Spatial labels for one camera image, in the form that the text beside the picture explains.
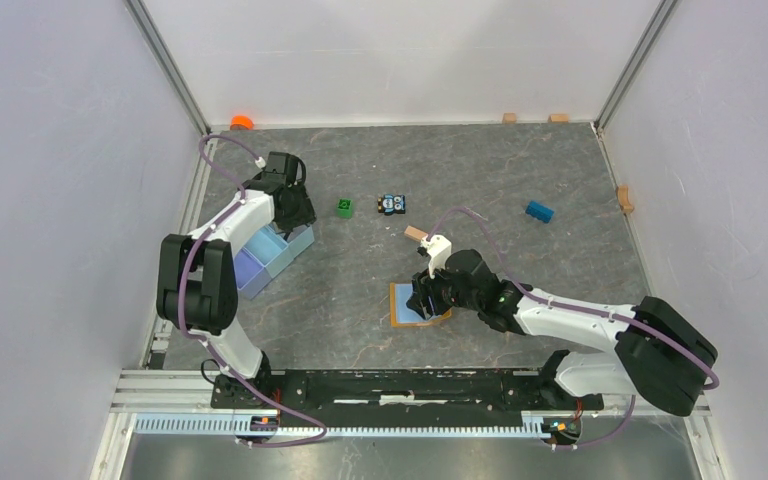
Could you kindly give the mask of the orange card holder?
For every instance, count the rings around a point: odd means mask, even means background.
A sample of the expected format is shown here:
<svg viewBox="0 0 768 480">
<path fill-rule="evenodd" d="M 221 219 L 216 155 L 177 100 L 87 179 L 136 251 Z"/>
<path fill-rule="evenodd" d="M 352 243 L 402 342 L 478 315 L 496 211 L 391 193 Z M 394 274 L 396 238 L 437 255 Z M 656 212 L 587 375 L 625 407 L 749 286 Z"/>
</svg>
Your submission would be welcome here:
<svg viewBox="0 0 768 480">
<path fill-rule="evenodd" d="M 440 315 L 424 316 L 420 305 L 411 302 L 413 287 L 409 283 L 389 285 L 390 325 L 394 328 L 429 327 L 452 316 L 450 311 Z"/>
</svg>

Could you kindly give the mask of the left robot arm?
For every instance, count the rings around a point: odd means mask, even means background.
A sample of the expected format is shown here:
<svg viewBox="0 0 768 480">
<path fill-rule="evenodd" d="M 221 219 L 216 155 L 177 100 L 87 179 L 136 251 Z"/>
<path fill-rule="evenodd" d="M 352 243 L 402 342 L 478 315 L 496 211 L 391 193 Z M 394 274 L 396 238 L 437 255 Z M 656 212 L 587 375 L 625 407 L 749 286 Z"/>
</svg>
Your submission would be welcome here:
<svg viewBox="0 0 768 480">
<path fill-rule="evenodd" d="M 262 373 L 266 356 L 237 319 L 234 259 L 258 238 L 276 240 L 286 252 L 289 237 L 315 222 L 306 180 L 306 165 L 298 156 L 271 152 L 258 174 L 212 219 L 187 234 L 169 234 L 161 243 L 159 317 L 201 344 L 226 375 L 239 377 L 235 392 L 250 407 L 272 399 L 274 381 Z"/>
</svg>

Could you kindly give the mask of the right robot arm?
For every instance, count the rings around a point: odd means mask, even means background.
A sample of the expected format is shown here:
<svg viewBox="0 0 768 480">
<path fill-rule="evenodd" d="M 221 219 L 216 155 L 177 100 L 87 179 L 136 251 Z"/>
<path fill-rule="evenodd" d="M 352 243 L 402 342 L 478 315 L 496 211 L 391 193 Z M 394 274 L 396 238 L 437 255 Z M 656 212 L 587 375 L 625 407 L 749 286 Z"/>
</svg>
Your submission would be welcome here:
<svg viewBox="0 0 768 480">
<path fill-rule="evenodd" d="M 637 395 L 675 416 L 688 416 L 699 396 L 718 387 L 716 347 L 667 301 L 600 304 L 552 295 L 502 279 L 474 249 L 452 254 L 411 279 L 407 307 L 423 318 L 469 310 L 489 328 L 552 337 L 587 347 L 560 353 L 537 382 L 540 400 L 562 408 L 575 397 Z"/>
</svg>

